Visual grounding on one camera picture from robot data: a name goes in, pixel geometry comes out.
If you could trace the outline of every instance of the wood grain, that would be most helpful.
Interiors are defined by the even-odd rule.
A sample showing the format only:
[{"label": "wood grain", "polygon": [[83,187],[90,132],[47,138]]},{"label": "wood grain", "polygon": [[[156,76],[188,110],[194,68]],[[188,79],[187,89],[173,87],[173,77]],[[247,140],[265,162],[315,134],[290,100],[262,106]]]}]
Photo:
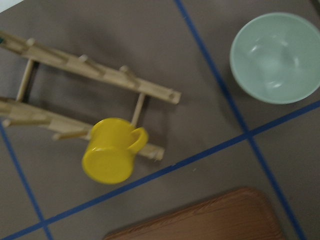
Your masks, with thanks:
[{"label": "wood grain", "polygon": [[123,231],[104,240],[284,240],[266,197],[241,188]]}]

